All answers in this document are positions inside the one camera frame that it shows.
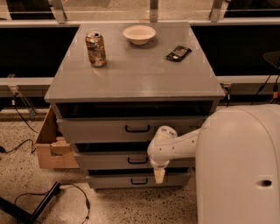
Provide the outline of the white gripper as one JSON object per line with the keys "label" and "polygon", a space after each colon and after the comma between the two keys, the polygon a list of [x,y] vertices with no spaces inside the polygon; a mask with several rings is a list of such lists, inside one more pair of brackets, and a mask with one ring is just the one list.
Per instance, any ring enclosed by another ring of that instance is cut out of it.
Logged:
{"label": "white gripper", "polygon": [[170,163],[169,160],[167,161],[156,161],[152,158],[150,159],[150,164],[154,168],[154,176],[155,176],[155,182],[157,184],[162,184],[164,182],[165,177],[165,168]]}

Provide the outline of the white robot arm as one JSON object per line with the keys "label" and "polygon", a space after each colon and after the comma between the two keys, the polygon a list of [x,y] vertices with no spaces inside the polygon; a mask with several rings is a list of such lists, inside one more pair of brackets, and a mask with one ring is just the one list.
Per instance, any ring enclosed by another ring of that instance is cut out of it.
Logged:
{"label": "white robot arm", "polygon": [[198,224],[280,224],[279,105],[222,108],[183,136],[162,126],[147,152],[158,184],[195,159]]}

